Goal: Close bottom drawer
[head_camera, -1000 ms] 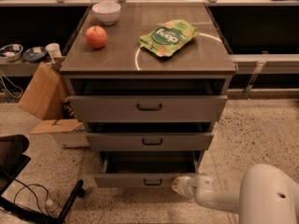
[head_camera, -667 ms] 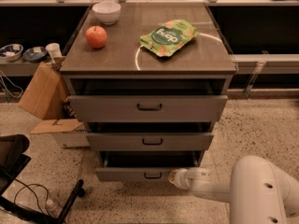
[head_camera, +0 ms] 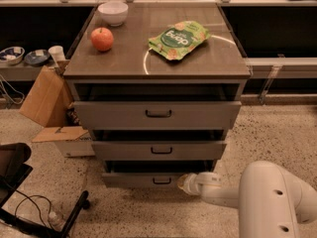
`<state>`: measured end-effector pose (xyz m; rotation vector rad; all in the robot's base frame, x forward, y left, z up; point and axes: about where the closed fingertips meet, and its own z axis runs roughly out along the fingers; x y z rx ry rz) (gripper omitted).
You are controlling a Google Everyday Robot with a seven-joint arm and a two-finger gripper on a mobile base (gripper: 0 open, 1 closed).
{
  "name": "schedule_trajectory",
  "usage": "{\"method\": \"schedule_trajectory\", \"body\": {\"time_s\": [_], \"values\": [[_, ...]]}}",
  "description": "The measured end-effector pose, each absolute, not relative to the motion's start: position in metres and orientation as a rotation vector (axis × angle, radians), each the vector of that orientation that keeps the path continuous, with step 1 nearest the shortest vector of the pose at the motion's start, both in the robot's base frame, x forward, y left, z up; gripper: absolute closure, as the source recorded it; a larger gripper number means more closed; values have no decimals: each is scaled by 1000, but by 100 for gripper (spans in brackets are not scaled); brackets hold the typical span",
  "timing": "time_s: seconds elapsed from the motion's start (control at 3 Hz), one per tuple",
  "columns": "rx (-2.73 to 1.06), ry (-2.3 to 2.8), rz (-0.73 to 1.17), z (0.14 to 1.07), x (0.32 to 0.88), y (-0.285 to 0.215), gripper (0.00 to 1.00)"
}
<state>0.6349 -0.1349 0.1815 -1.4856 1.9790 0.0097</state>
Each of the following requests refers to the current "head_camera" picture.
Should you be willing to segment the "white and yellow gripper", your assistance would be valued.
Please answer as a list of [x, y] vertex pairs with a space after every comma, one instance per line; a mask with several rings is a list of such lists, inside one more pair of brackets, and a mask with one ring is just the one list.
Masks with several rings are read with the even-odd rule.
[[216, 173], [190, 173], [177, 180], [177, 186], [189, 195], [207, 196], [222, 188], [221, 176]]

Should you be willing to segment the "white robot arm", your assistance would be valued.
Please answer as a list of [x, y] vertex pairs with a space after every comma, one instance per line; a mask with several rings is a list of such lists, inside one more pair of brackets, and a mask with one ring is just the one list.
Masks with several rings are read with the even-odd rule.
[[300, 238], [298, 226], [317, 220], [317, 191], [285, 168], [256, 161], [238, 187], [223, 187], [218, 174], [186, 174], [177, 185], [209, 204], [236, 208], [239, 238]]

